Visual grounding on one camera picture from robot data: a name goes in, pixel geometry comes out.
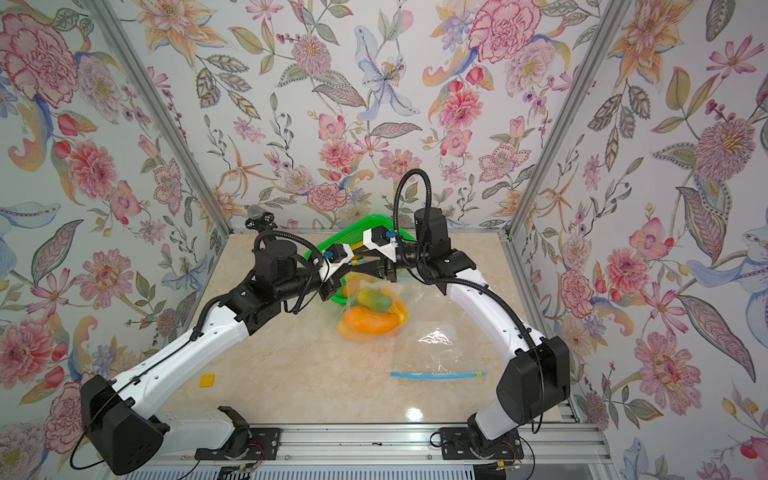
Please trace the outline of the green mango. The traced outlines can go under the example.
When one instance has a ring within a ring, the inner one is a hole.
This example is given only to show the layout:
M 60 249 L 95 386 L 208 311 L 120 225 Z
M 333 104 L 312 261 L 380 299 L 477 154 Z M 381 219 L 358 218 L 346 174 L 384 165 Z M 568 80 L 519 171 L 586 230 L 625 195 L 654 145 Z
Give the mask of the green mango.
M 361 288 L 356 300 L 361 306 L 377 313 L 389 312 L 394 303 L 394 299 L 383 290 L 369 287 Z

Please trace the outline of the large orange mango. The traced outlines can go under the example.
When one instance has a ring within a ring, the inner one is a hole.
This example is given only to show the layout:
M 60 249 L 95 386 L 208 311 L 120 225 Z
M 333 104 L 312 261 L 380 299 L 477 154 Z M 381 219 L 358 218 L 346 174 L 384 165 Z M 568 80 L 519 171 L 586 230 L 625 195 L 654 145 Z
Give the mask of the large orange mango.
M 400 318 L 394 313 L 376 312 L 364 306 L 355 306 L 344 313 L 342 323 L 354 332 L 381 336 L 396 329 L 400 325 Z

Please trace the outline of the clear zip-top bag blue zipper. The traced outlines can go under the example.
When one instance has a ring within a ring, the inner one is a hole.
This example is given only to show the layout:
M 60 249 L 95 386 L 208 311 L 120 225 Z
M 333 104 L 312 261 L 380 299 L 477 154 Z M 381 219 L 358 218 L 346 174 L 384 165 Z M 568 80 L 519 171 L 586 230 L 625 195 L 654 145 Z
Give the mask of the clear zip-top bag blue zipper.
M 355 341 L 371 341 L 396 335 L 409 320 L 399 296 L 399 285 L 370 275 L 351 273 L 344 277 L 343 305 L 337 332 Z

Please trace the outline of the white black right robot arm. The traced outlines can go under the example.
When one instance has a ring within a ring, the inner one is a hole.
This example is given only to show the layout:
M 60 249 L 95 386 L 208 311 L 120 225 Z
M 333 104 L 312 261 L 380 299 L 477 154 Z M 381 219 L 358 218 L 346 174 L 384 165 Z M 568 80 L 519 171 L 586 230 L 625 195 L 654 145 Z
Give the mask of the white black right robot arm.
M 544 413 L 571 392 L 566 343 L 523 321 L 489 286 L 477 265 L 452 246 L 440 209 L 427 202 L 415 211 L 412 241 L 400 233 L 399 211 L 394 203 L 390 230 L 375 228 L 364 234 L 365 247 L 382 259 L 378 276 L 396 281 L 404 270 L 422 284 L 438 288 L 470 316 L 506 364 L 495 399 L 467 421 L 476 448 L 487 448 L 526 424 L 538 430 Z

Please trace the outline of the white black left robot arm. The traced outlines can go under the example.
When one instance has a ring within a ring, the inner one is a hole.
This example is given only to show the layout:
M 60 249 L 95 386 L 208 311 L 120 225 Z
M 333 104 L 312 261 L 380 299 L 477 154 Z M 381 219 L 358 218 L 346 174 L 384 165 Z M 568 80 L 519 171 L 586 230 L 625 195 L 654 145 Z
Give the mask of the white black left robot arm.
M 254 265 L 229 292 L 210 299 L 192 328 L 111 380 L 97 375 L 80 389 L 83 436 L 112 473 L 129 474 L 163 447 L 191 439 L 157 412 L 189 378 L 279 315 L 289 300 L 334 295 L 332 280 L 354 257 L 350 244 L 322 250 L 286 231 L 260 233 Z

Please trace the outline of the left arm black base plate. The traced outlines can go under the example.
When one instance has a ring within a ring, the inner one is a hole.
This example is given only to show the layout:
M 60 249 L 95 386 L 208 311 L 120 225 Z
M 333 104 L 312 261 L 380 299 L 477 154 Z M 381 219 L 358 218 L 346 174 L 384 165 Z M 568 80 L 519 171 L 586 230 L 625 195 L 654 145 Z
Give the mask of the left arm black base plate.
M 275 460 L 280 445 L 282 430 L 280 428 L 249 428 L 237 429 L 223 447 L 219 449 L 197 449 L 194 455 L 201 461 L 244 460 L 265 461 Z

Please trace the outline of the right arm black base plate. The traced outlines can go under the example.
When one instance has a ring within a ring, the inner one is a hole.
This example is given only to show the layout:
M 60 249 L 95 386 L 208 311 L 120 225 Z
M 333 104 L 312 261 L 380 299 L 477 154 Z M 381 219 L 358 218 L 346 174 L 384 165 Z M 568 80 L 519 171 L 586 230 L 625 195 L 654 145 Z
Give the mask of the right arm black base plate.
M 478 430 L 469 426 L 442 427 L 436 434 L 439 436 L 436 445 L 439 446 L 444 460 L 511 462 L 525 457 L 516 429 L 494 440 L 488 440 Z

